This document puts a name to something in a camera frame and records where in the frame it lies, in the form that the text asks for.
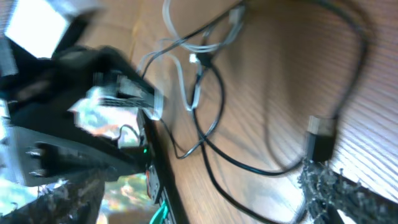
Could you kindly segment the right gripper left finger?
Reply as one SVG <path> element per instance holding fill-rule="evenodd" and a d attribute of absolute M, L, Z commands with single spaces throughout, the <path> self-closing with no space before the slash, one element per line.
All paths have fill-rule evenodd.
<path fill-rule="evenodd" d="M 34 201 L 1 217 L 1 224 L 95 224 L 105 181 L 101 177 L 69 180 Z"/>

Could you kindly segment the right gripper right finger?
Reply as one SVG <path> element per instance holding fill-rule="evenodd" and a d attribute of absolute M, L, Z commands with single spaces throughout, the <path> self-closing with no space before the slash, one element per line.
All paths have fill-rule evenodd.
<path fill-rule="evenodd" d="M 298 180 L 314 223 L 343 223 L 341 210 L 355 223 L 397 223 L 397 203 L 323 164 L 305 161 Z"/>

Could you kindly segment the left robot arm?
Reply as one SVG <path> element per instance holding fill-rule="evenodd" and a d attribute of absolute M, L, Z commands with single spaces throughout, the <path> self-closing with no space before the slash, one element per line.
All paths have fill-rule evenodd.
<path fill-rule="evenodd" d="M 124 54 L 79 40 L 99 1 L 1 2 L 1 178 L 107 181 L 150 164 L 145 112 L 160 92 Z"/>

